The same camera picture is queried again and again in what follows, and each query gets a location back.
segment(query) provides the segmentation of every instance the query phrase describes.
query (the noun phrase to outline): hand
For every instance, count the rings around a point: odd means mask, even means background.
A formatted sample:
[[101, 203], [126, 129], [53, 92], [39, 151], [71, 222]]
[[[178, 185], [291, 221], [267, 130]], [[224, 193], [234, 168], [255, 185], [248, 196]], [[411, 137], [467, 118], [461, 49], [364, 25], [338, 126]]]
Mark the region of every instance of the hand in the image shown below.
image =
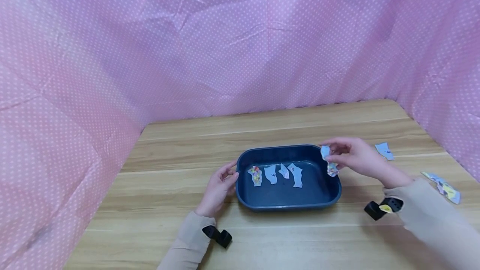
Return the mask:
[[397, 188], [413, 181], [360, 138], [335, 137], [320, 145], [330, 145], [331, 156], [326, 159], [338, 163], [337, 169], [349, 167], [361, 175], [378, 179], [385, 188]]
[[195, 209], [197, 215], [214, 217], [222, 208], [225, 198], [235, 193], [235, 182], [239, 178], [239, 173], [231, 168], [236, 164], [237, 161], [233, 160], [212, 174], [202, 201]]

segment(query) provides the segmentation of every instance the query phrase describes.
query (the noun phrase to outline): beige sleeve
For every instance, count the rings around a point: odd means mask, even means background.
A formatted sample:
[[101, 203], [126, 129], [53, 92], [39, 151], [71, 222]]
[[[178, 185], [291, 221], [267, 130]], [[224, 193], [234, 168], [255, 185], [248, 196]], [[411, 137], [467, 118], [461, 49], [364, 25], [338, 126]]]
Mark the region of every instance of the beige sleeve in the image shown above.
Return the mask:
[[216, 225], [214, 218], [201, 217], [190, 212], [157, 270], [197, 269], [210, 243], [210, 239], [202, 231], [203, 227], [209, 225]]
[[403, 200], [397, 214], [405, 228], [452, 269], [480, 269], [479, 233], [427, 181], [383, 191], [386, 197]]

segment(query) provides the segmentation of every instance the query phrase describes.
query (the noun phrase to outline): pink curtain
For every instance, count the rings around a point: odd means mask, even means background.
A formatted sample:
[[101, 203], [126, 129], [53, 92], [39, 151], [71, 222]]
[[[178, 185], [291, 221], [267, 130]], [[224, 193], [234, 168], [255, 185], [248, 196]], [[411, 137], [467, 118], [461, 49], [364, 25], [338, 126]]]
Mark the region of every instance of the pink curtain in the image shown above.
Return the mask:
[[61, 268], [151, 121], [390, 98], [480, 179], [479, 2], [0, 0], [0, 268]]

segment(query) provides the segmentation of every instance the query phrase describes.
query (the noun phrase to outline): left hand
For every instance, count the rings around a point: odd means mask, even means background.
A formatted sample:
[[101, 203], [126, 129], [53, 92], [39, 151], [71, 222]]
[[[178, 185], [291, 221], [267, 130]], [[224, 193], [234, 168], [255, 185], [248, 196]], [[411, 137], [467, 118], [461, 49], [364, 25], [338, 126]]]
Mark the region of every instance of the left hand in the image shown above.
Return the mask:
[[225, 198], [235, 193], [235, 182], [239, 178], [239, 173], [231, 168], [236, 164], [237, 161], [233, 160], [212, 174], [202, 201], [195, 209], [195, 214], [214, 217], [222, 208]]

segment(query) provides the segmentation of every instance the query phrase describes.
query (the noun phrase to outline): wrist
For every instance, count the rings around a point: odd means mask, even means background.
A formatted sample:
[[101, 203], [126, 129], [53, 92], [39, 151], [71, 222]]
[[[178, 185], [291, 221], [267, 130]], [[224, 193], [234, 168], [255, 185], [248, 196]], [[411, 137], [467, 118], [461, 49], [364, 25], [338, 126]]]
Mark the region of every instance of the wrist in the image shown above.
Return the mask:
[[211, 209], [206, 208], [205, 206], [200, 203], [195, 210], [193, 211], [198, 216], [214, 218], [215, 214], [211, 211]]
[[387, 165], [377, 179], [387, 189], [404, 187], [413, 182], [413, 179], [407, 173], [392, 165]]

